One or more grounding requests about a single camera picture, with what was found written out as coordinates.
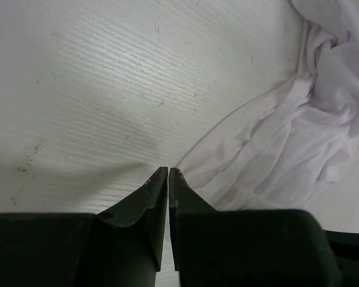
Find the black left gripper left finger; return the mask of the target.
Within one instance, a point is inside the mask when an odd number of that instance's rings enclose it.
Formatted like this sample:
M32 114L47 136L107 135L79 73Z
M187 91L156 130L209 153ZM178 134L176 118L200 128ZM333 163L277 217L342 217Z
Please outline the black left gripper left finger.
M0 213L0 286L154 286L168 169L105 211Z

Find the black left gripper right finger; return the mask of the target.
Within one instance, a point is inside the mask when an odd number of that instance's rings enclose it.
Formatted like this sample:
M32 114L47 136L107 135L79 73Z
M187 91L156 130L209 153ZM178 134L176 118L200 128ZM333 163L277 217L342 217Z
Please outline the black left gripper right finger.
M218 211L172 168L169 218L181 286L359 286L359 233L307 211Z

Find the white tank top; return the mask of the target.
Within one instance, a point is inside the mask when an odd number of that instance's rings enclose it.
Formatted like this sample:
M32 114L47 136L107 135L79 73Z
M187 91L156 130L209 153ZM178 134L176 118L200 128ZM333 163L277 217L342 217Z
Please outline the white tank top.
M241 106L179 162L217 209L306 209L339 178L359 135L359 1L293 1L297 72Z

